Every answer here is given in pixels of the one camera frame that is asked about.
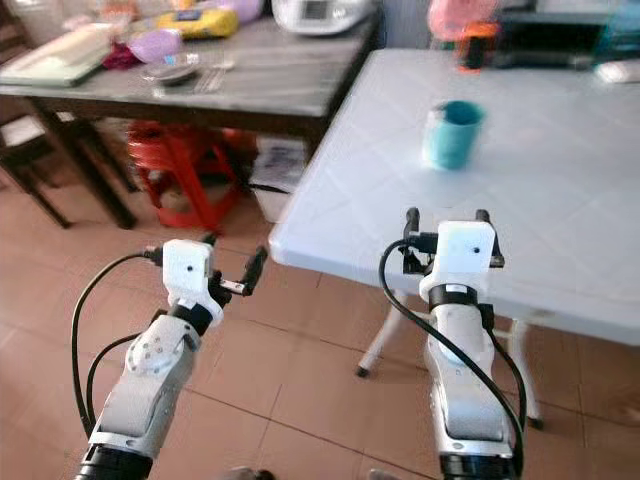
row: teal cup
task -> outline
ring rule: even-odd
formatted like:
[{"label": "teal cup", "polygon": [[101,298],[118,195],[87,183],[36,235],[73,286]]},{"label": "teal cup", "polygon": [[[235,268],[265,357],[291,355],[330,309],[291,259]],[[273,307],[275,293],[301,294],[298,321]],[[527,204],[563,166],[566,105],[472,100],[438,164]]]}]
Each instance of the teal cup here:
[{"label": "teal cup", "polygon": [[431,166],[442,170],[464,167],[473,151],[484,111],[472,102],[446,102],[429,112],[423,152]]}]

